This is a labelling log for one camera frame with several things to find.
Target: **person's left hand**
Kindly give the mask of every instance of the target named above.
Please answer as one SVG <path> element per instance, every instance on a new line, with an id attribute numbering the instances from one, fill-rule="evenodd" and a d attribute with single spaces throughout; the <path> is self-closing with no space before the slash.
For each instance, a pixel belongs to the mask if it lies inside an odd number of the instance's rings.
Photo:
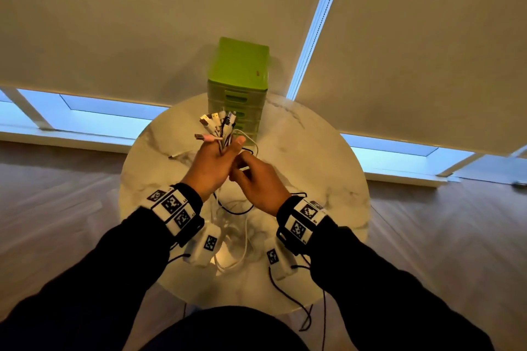
<path id="1" fill-rule="evenodd" d="M 181 181 L 193 188 L 205 202 L 225 182 L 245 137 L 235 138 L 223 154 L 217 142 L 203 142 L 189 171 Z"/>

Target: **green storage drawers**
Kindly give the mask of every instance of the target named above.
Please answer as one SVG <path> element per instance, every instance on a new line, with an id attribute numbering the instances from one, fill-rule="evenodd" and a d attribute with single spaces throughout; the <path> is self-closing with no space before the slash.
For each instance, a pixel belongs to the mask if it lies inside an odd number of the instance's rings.
<path id="1" fill-rule="evenodd" d="M 267 95 L 268 60 L 268 46 L 220 38 L 209 70 L 209 113 L 236 111 L 235 128 L 254 140 Z"/>

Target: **round table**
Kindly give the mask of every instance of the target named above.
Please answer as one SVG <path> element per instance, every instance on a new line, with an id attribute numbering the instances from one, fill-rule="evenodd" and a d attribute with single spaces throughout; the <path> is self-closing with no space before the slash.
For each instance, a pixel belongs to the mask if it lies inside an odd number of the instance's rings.
<path id="1" fill-rule="evenodd" d="M 199 117 L 207 112 L 207 94 L 197 95 L 169 108 L 145 128 L 124 162 L 119 192 L 121 219 L 154 189 L 183 178 L 201 146 L 194 134 L 204 133 Z M 322 204 L 339 226 L 352 228 L 361 241 L 366 241 L 370 208 L 366 178 L 350 146 L 328 122 L 301 104 L 268 94 L 257 144 L 258 158 L 274 166 L 291 192 L 306 192 L 309 200 Z M 227 180 L 217 195 L 234 212 L 250 207 L 234 182 Z M 217 254 L 222 266 L 243 254 L 244 224 L 248 220 L 249 243 L 243 262 L 222 273 L 214 262 L 207 268 L 197 268 L 178 259 L 167 265 L 158 282 L 201 308 L 241 305 L 271 315 L 298 309 L 273 287 L 268 275 L 263 244 L 276 235 L 276 219 L 256 208 L 246 215 L 230 215 L 218 207 L 213 197 L 203 204 L 201 216 L 210 221 L 211 212 L 229 223 Z M 178 246 L 170 257 L 182 253 Z M 305 265 L 301 256 L 297 261 Z M 322 297 L 322 290 L 306 269 L 276 284 L 305 306 Z"/>

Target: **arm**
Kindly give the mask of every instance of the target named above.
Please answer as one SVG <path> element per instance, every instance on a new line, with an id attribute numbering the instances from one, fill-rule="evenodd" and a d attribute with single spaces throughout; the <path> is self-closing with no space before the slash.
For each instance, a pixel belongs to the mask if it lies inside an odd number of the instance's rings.
<path id="1" fill-rule="evenodd" d="M 199 215 L 227 178 L 245 139 L 220 155 L 204 143 L 175 188 Z M 79 263 L 20 303 L 0 323 L 2 349 L 120 350 L 145 292 L 163 273 L 177 241 L 170 226 L 140 207 L 110 229 Z"/>
<path id="2" fill-rule="evenodd" d="M 250 175 L 238 169 L 242 166 L 250 168 Z M 337 301 L 348 334 L 361 351 L 425 349 L 431 344 L 434 349 L 493 349 L 483 331 L 361 243 L 350 228 L 338 227 L 328 215 L 318 224 L 299 216 L 294 208 L 304 201 L 291 196 L 271 165 L 243 152 L 230 178 L 256 207 L 277 217 L 282 233 L 295 220 L 305 225 L 304 234 L 312 231 L 306 245 L 290 231 L 289 247 L 311 256 L 313 281 Z"/>

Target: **hardwood floor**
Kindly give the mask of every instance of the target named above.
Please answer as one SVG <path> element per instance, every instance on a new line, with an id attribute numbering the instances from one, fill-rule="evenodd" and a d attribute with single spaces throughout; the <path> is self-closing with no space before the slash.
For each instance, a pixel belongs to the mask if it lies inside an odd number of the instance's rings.
<path id="1" fill-rule="evenodd" d="M 0 319 L 74 265 L 118 224 L 125 155 L 0 142 Z M 437 190 L 370 182 L 369 245 L 416 275 L 501 350 L 527 344 L 527 194 L 466 180 Z M 139 349 L 181 319 L 183 302 L 148 292 L 126 350 Z M 279 317 L 293 329 L 303 312 Z M 326 350 L 353 350 L 328 296 Z M 320 350 L 322 302 L 301 334 Z"/>

